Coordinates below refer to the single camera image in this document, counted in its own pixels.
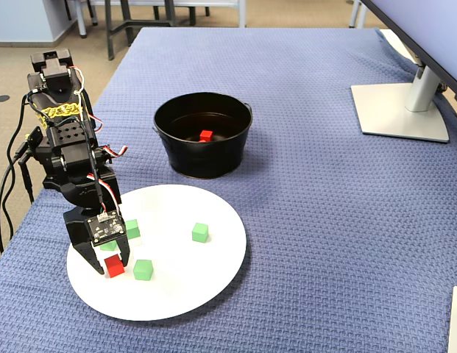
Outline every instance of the wall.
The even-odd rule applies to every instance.
[[[73,4],[69,1],[72,15]],[[63,0],[0,0],[0,42],[51,43],[73,22]]]
[[[71,13],[71,21],[66,15],[65,2],[63,0],[43,0],[46,15],[49,19],[50,30],[54,40],[59,38],[74,22],[76,11],[74,1],[68,0],[68,7]]]

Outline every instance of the blue tablecloth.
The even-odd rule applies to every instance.
[[[415,70],[374,29],[143,29],[95,106],[99,142],[129,146],[122,193],[177,183],[231,203],[244,264],[190,313],[109,318],[73,292],[71,205],[44,190],[0,259],[0,352],[446,352],[456,114],[436,97],[449,144],[362,135],[350,90]],[[174,172],[152,131],[162,103],[199,91],[254,112],[243,163],[215,180]]]

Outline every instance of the bucket rim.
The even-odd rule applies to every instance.
[[[218,140],[218,141],[209,141],[209,142],[205,142],[204,145],[210,145],[210,144],[213,144],[213,143],[221,143],[221,142],[225,142],[225,141],[229,141],[229,140],[232,140],[234,138],[237,138],[241,135],[243,135],[247,130],[249,130],[249,128],[251,127],[252,125],[252,108],[249,104],[247,103],[244,103],[242,101],[240,101],[239,99],[233,97],[233,96],[229,96],[227,94],[223,94],[223,93],[215,93],[215,92],[194,92],[194,93],[187,93],[187,94],[183,94],[181,96],[177,96],[177,97],[174,97],[174,98],[171,98],[169,99],[168,101],[165,101],[162,105],[160,105],[160,107],[156,110],[155,112],[155,115],[153,116],[153,124],[155,125],[156,129],[158,130],[158,132],[164,134],[166,137],[168,138],[171,138],[173,140],[177,140],[177,141],[180,141],[180,142],[183,142],[183,143],[200,143],[199,141],[188,141],[188,140],[183,140],[182,138],[177,138],[173,135],[170,135],[169,133],[163,131],[157,124],[156,124],[156,115],[157,113],[160,111],[160,109],[168,104],[169,102],[171,101],[174,101],[176,99],[179,99],[179,98],[182,98],[182,97],[186,97],[186,96],[194,96],[194,95],[199,95],[199,94],[210,94],[210,95],[216,95],[216,96],[225,96],[225,97],[228,97],[228,98],[231,98],[231,99],[235,99],[236,101],[239,101],[242,105],[244,105],[247,109],[248,109],[248,112],[249,112],[249,123],[248,123],[248,126],[246,126],[246,128],[243,129],[243,131],[239,132],[238,134],[234,135],[234,136],[231,136],[229,138],[225,138],[223,140]]]

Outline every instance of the monitor stand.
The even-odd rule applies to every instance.
[[[449,142],[441,113],[433,103],[440,79],[429,67],[413,83],[351,86],[364,134]]]

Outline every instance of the white plate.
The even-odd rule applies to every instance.
[[[241,267],[247,242],[243,223],[225,200],[209,191],[151,186],[123,195],[121,211],[124,219],[138,220],[141,233],[141,239],[129,241],[124,274],[109,278],[103,259],[115,252],[96,249],[105,270],[102,276],[71,245],[68,250],[74,291],[100,313],[134,321],[187,313],[219,294]],[[206,243],[192,241],[195,223],[208,225]],[[138,259],[153,263],[148,282],[133,276]]]

